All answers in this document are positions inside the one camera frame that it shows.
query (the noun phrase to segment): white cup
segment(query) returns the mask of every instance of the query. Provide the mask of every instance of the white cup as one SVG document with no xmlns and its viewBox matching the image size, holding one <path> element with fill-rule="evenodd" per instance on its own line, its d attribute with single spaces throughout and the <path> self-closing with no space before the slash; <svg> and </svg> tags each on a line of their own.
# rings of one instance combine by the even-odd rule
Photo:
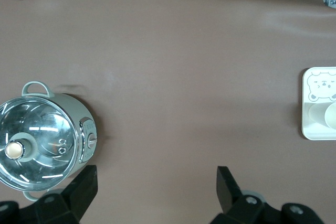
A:
<svg viewBox="0 0 336 224">
<path fill-rule="evenodd" d="M 336 130 L 336 102 L 316 103 L 308 115 L 314 122 Z"/>
</svg>

